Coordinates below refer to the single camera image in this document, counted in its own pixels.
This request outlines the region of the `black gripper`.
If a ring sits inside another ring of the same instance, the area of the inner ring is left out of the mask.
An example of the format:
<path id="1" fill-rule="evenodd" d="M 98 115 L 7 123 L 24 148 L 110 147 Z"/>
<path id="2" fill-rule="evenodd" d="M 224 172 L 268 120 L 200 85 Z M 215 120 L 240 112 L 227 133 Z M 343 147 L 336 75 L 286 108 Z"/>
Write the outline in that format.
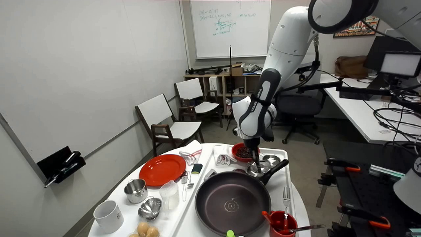
<path id="1" fill-rule="evenodd" d="M 256 164 L 260 162 L 260 144 L 260 139 L 252 139 L 247 141 L 247 147 L 252 152 L 252 158 Z"/>

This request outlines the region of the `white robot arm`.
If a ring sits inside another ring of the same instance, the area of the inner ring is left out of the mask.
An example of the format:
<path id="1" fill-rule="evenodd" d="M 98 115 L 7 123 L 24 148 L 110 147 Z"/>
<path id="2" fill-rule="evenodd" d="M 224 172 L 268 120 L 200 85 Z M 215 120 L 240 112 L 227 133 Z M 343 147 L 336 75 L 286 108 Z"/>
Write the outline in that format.
<path id="1" fill-rule="evenodd" d="M 368 16 L 375 16 L 421 49 L 421 0 L 311 0 L 308 7 L 285 12 L 274 32 L 260 86 L 233 104 L 237 135 L 258 161 L 261 140 L 273 141 L 273 98 L 303 62 L 311 43 L 322 35 L 343 32 Z"/>

